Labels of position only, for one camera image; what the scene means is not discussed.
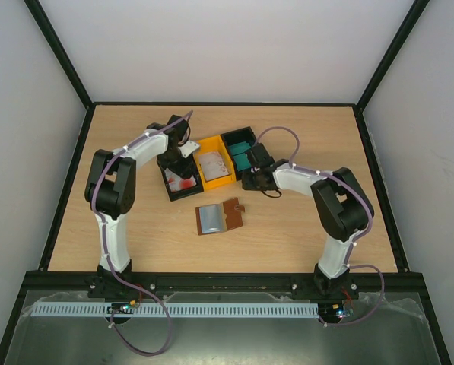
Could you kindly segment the black bin with red cards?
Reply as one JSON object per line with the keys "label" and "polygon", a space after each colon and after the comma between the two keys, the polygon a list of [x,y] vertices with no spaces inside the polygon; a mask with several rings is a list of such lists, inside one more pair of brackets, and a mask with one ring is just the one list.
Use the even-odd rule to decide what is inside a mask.
{"label": "black bin with red cards", "polygon": [[167,195],[171,202],[204,192],[200,173],[198,171],[198,167],[195,164],[193,156],[187,157],[186,162],[189,167],[192,168],[192,174],[188,179],[183,179],[170,169],[163,168],[160,165],[159,161],[157,161],[157,165],[160,169]]}

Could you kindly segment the brown leather card holder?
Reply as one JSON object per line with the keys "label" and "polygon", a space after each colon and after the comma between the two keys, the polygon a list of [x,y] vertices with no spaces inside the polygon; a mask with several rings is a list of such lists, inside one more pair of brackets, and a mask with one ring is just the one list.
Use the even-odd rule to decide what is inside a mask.
{"label": "brown leather card holder", "polygon": [[199,236],[224,233],[243,226],[245,207],[238,198],[195,208],[197,233]]}

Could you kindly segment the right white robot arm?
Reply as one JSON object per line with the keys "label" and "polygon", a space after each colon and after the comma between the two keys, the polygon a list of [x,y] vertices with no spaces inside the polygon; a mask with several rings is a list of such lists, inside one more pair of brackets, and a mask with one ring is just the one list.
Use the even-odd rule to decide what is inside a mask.
{"label": "right white robot arm", "polygon": [[375,215],[354,173],[347,167],[319,171],[286,159],[276,161],[263,144],[251,147],[246,156],[251,167],[243,172],[243,189],[264,195],[290,190],[313,199],[327,234],[313,281],[320,296],[333,297],[346,282],[353,248],[370,231]]}

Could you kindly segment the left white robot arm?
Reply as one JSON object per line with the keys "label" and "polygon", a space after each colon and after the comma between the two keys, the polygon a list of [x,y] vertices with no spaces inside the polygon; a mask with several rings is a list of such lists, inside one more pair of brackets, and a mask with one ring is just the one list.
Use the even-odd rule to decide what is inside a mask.
{"label": "left white robot arm", "polygon": [[84,197],[100,230],[99,268],[118,275],[131,266],[126,226],[135,202],[138,170],[155,159],[162,170],[181,179],[195,175],[193,153],[199,145],[189,140],[189,132],[187,118],[173,115],[166,125],[150,124],[127,145],[94,153]]}

